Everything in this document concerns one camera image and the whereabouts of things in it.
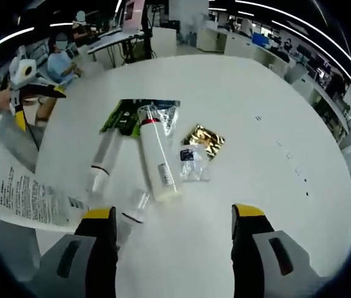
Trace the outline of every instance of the clear plastic bag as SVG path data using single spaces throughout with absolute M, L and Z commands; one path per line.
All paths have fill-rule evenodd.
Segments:
M 203 145 L 184 145 L 180 149 L 181 179 L 183 181 L 208 181 L 208 156 Z

